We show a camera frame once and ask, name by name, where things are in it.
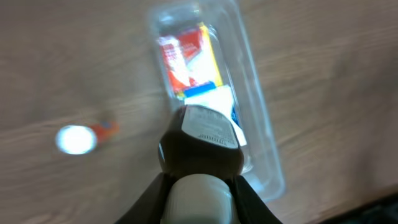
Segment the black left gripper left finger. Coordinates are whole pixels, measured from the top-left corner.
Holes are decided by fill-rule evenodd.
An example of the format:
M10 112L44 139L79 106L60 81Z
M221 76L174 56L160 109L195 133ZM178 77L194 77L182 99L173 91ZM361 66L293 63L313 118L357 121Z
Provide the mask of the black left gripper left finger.
M160 173L115 224L160 224L174 178Z

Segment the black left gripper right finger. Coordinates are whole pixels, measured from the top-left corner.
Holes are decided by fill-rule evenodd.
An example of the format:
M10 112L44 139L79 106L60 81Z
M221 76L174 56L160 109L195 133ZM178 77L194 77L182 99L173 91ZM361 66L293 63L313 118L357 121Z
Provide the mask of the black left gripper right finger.
M243 176L228 180L241 224L282 224Z

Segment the dark syrup bottle white cap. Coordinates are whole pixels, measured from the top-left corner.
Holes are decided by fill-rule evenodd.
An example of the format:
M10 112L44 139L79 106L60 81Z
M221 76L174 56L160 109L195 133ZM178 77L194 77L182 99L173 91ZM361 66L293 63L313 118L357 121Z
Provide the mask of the dark syrup bottle white cap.
M238 223L226 181L241 173L244 156L225 115L199 105L179 108L160 140L159 159L177 180L162 223Z

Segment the orange tablet tube white cap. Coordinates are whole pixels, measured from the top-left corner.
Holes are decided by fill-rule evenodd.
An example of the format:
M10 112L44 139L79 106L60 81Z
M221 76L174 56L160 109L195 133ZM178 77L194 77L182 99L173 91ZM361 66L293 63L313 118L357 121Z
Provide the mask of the orange tablet tube white cap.
M60 151L70 155L83 155L110 141L119 131L115 121L102 121L90 126L68 125L55 135L55 144Z

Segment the white blue medicine box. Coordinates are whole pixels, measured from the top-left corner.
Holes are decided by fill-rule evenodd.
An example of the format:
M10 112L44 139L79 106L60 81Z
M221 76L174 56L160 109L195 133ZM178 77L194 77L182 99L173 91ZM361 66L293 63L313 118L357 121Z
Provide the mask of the white blue medicine box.
M229 85L219 86L197 95L188 96L183 102L185 105L201 105L222 113L231 121L239 144L241 146L247 144L235 109L233 92Z

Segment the blue yellow VapoDrops box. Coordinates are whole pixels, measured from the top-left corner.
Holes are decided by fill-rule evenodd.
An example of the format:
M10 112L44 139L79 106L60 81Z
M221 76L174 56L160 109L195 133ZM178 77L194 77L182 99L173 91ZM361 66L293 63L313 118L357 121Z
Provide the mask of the blue yellow VapoDrops box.
M182 67L176 72L175 92L186 98L223 85L220 69L204 23L177 36Z

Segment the red white medicine box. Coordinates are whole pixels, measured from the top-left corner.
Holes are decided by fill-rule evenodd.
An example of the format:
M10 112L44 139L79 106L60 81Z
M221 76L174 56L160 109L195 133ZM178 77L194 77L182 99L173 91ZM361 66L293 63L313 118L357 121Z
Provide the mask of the red white medicine box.
M188 98L223 85L206 25L158 38L169 87L177 98Z

